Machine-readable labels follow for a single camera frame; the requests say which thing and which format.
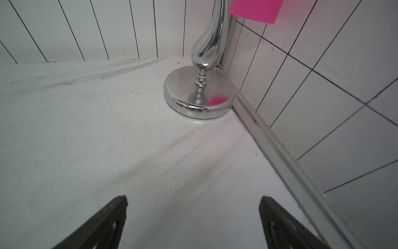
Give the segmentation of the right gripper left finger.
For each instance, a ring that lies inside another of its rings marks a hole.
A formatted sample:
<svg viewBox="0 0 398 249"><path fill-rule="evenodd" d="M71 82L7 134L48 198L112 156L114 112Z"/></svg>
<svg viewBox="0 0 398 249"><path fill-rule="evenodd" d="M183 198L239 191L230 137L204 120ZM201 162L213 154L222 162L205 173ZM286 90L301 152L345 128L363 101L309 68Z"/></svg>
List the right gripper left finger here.
<svg viewBox="0 0 398 249"><path fill-rule="evenodd" d="M55 249L117 249L126 221L126 196L117 196Z"/></svg>

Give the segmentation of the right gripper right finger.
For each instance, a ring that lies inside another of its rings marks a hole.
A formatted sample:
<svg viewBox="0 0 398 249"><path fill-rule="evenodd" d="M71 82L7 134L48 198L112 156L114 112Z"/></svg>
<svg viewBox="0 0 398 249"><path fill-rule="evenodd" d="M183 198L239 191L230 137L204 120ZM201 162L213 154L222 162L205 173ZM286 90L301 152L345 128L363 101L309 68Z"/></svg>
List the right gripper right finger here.
<svg viewBox="0 0 398 249"><path fill-rule="evenodd" d="M261 198L259 213L269 249L328 248L272 197Z"/></svg>

